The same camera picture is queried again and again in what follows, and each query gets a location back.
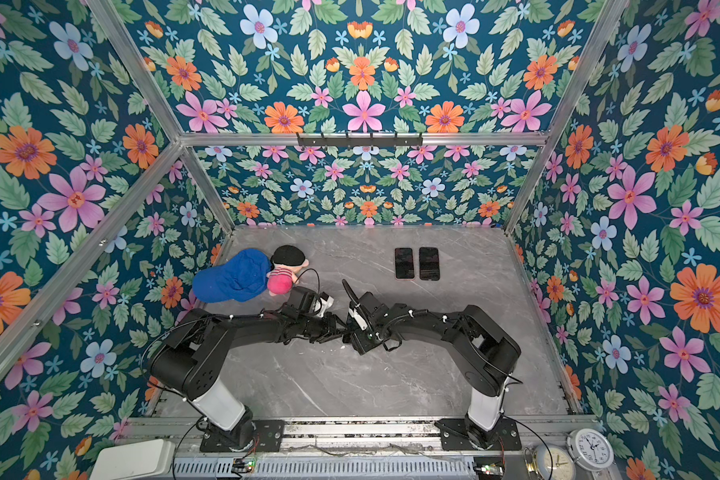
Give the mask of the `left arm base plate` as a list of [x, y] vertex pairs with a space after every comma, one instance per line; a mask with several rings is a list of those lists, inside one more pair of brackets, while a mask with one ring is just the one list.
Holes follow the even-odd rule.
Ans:
[[199, 450], [203, 453], [278, 452], [284, 439], [283, 420], [243, 420], [232, 430], [223, 430], [210, 422], [199, 429], [203, 436]]

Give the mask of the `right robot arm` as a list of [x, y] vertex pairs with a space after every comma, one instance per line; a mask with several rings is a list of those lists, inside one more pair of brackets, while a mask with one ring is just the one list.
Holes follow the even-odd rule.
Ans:
[[377, 348], [392, 352], [407, 341], [446, 350], [471, 387], [465, 438], [478, 449], [499, 441], [504, 398], [516, 380], [513, 371], [521, 348], [492, 317], [476, 305], [450, 313], [404, 303], [388, 306], [371, 292], [357, 295], [346, 280], [342, 286], [349, 297], [344, 339], [355, 351], [361, 355]]

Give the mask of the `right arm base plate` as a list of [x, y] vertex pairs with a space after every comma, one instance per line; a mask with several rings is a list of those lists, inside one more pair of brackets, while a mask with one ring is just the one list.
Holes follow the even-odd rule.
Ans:
[[494, 428], [484, 430], [468, 418], [442, 418], [434, 422], [445, 451], [520, 451], [522, 442], [517, 423], [502, 416]]

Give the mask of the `black phone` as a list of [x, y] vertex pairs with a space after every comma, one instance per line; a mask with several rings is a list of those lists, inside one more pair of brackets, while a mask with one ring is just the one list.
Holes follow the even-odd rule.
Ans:
[[440, 256], [436, 247], [419, 248], [419, 276], [423, 281], [440, 280]]
[[395, 278], [410, 280], [415, 278], [414, 253], [410, 247], [394, 250]]

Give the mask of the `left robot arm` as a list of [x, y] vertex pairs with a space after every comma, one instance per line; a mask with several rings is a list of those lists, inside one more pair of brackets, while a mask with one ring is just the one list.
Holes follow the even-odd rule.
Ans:
[[148, 360], [148, 373], [200, 415], [203, 452], [243, 451], [256, 441], [251, 409], [238, 400], [221, 372], [232, 349], [294, 340], [325, 343], [347, 326], [330, 311], [333, 299], [299, 287], [277, 309], [251, 315], [198, 310], [174, 327]]

